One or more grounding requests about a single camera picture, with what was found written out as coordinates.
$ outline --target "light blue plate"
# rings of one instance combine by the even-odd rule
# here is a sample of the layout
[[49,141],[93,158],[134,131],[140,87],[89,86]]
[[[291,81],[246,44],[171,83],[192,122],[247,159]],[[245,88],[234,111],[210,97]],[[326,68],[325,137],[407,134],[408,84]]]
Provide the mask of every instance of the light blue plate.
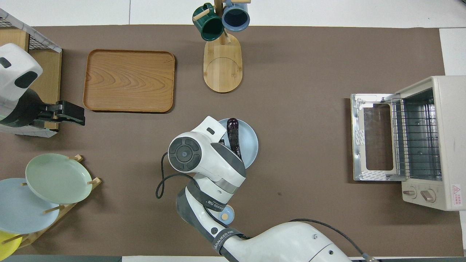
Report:
[[37,197],[25,183],[24,178],[0,181],[0,230],[12,234],[29,234],[52,225],[59,210],[43,214],[56,204]]
[[92,185],[87,169],[60,154],[42,154],[26,166],[27,185],[45,201],[73,204],[89,196]]
[[[225,128],[227,122],[228,118],[219,121]],[[259,141],[257,140],[254,129],[250,125],[239,119],[238,123],[240,124],[238,136],[240,137],[241,157],[243,158],[244,167],[248,168],[256,159],[257,152],[259,151]],[[223,135],[222,139],[225,141],[225,146],[230,148],[230,141],[228,140],[227,133]]]

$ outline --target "green plate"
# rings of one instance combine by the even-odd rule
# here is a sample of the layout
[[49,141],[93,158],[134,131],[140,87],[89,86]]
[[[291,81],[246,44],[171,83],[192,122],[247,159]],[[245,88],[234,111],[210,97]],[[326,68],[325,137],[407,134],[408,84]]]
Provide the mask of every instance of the green plate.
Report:
[[89,172],[77,161],[59,154],[43,154],[26,167],[27,185],[34,194],[55,204],[73,204],[92,189]]

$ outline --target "velcro strap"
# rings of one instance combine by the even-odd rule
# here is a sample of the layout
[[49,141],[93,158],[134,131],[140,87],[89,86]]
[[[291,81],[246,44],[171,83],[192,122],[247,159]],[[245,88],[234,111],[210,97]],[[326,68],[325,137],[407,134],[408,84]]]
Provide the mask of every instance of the velcro strap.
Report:
[[191,195],[206,208],[209,208],[213,211],[222,212],[226,207],[226,204],[220,203],[208,194],[202,192],[198,185],[196,185],[192,180],[188,183],[187,188],[189,193],[191,193]]
[[221,230],[220,232],[217,233],[217,236],[212,241],[212,247],[217,252],[219,255],[220,254],[220,249],[222,248],[223,244],[227,239],[234,235],[239,235],[242,234],[240,231],[234,229],[234,228],[225,228]]

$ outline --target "yellow plate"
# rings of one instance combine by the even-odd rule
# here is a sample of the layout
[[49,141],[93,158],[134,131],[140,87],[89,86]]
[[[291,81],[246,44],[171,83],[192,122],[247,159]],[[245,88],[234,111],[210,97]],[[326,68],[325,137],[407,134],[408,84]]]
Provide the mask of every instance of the yellow plate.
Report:
[[4,260],[5,258],[9,257],[13,252],[15,252],[21,244],[22,237],[15,239],[11,242],[6,244],[2,244],[2,241],[10,239],[18,234],[10,234],[7,232],[0,231],[0,261]]

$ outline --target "blue plate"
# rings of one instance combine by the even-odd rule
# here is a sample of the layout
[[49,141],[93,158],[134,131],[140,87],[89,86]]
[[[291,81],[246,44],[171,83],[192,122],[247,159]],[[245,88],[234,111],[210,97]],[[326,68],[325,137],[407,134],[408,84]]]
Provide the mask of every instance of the blue plate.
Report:
[[[226,128],[226,123],[228,118],[222,119],[219,121]],[[240,124],[238,135],[240,137],[240,150],[241,157],[243,158],[245,168],[248,168],[256,159],[257,152],[259,151],[259,141],[257,140],[257,135],[254,132],[254,129],[248,125],[246,122],[238,119]],[[230,141],[228,141],[228,135],[225,133],[222,137],[225,140],[225,146],[230,148]]]
[[24,178],[10,178],[0,181],[0,230],[12,234],[29,234],[52,225],[59,210],[43,214],[56,207],[36,196]]

